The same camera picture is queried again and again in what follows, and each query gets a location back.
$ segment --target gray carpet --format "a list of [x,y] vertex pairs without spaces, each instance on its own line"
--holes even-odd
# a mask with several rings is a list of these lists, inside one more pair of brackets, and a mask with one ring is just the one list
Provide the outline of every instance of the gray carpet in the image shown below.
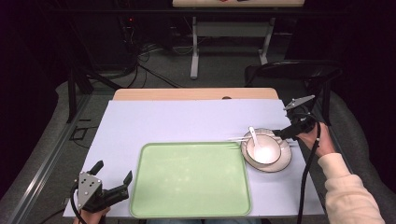
[[[262,41],[255,38],[216,38],[207,39],[200,47],[199,76],[196,80],[190,79],[191,54],[179,54],[165,50],[154,50],[150,54],[141,55],[140,63],[183,87],[243,87],[245,67],[259,64],[257,49]],[[268,52],[268,61],[282,60],[289,44],[289,38],[283,35],[274,35]],[[113,79],[122,87],[127,87],[135,73],[126,77]],[[86,154],[101,118],[105,112],[107,102],[111,100],[114,91],[104,84],[92,81],[95,92],[90,96],[88,104],[78,117],[79,128],[89,128],[83,140],[65,141],[62,144],[62,154],[57,160],[41,192],[38,194],[25,223],[38,223],[59,209],[64,208],[64,201],[69,197],[73,180],[80,171]],[[138,70],[137,78],[131,88],[172,88],[169,84]],[[7,194],[0,202],[0,223],[7,223],[12,212],[20,202],[23,193],[35,177],[47,155],[59,144],[59,138],[66,124],[68,116],[67,85],[64,83],[57,89],[59,94],[58,106],[53,114],[46,131],[35,147],[32,156],[26,162],[20,175],[15,180]],[[306,156],[309,151],[303,150]],[[324,176],[319,170],[316,161],[312,167],[312,177],[318,189],[318,194],[324,195]],[[134,223],[137,220],[107,219],[107,223]],[[295,218],[271,219],[272,223],[295,223]],[[62,215],[53,217],[47,223],[71,223],[72,220]],[[304,223],[328,223],[325,216],[305,217]]]

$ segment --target wooden desk top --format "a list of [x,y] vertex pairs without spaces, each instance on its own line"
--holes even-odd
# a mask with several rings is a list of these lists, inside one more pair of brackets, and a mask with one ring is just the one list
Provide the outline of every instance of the wooden desk top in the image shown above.
[[304,0],[173,0],[174,7],[302,7]]
[[120,89],[113,100],[278,99],[272,88]]

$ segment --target person's right hand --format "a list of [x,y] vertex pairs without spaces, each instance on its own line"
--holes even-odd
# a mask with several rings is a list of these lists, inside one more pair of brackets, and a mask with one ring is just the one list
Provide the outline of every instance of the person's right hand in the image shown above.
[[[297,137],[299,137],[301,140],[303,140],[303,142],[305,143],[305,145],[311,149],[312,146],[314,145],[315,140],[317,139],[317,127],[318,125],[315,125],[315,128],[309,132],[309,133],[300,133],[297,135]],[[319,140],[319,145],[318,145],[318,149],[316,154],[319,157],[322,157],[324,155],[327,155],[329,153],[334,153],[335,148],[334,145],[332,144],[332,139],[330,138],[330,134],[329,134],[329,127],[327,127],[326,124],[324,123],[320,123],[320,140]]]

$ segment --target person's forearm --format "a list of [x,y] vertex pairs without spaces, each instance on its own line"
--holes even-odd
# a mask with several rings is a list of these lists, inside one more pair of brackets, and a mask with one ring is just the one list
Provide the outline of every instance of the person's forearm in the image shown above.
[[327,177],[326,209],[333,223],[385,223],[373,195],[352,175],[339,153],[331,153],[318,161]]

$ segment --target floor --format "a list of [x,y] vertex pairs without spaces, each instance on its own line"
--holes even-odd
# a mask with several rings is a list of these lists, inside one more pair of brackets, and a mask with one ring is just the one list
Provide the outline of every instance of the floor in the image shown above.
[[[289,35],[274,35],[268,52],[268,61],[283,59],[289,44]],[[139,63],[154,71],[159,76],[146,73],[138,69],[137,74],[112,79],[126,88],[173,88],[169,83],[182,87],[243,87],[244,70],[251,64],[259,64],[257,49],[262,44],[260,39],[249,38],[208,38],[200,43],[199,76],[190,79],[191,53],[189,48],[175,48],[175,52],[155,48],[139,56]],[[105,77],[113,78],[115,74],[105,73]],[[53,117],[43,132],[28,162],[22,169],[7,194],[0,202],[0,223],[39,223],[44,218],[63,209],[70,197],[73,180],[79,173],[85,156],[89,150],[96,128],[106,110],[106,105],[112,99],[114,91],[104,84],[92,80],[95,91],[85,96],[78,93],[80,112],[74,122],[67,124],[68,98],[67,83],[57,89],[59,94],[58,106]],[[82,137],[76,128],[86,128]],[[71,137],[81,137],[81,140],[70,140]],[[47,177],[42,179],[40,188],[34,197],[29,198],[28,206],[24,205],[24,195],[29,185],[37,179],[37,174],[43,169],[49,155],[54,150],[58,154],[53,158],[53,164],[48,169]],[[324,192],[323,186],[317,186],[318,192]],[[19,208],[25,210],[17,213]],[[138,220],[108,218],[107,223],[136,223]],[[71,223],[72,220],[62,215],[52,217],[47,223]],[[271,219],[272,223],[294,223],[295,218]],[[328,223],[325,216],[305,217],[304,223]]]

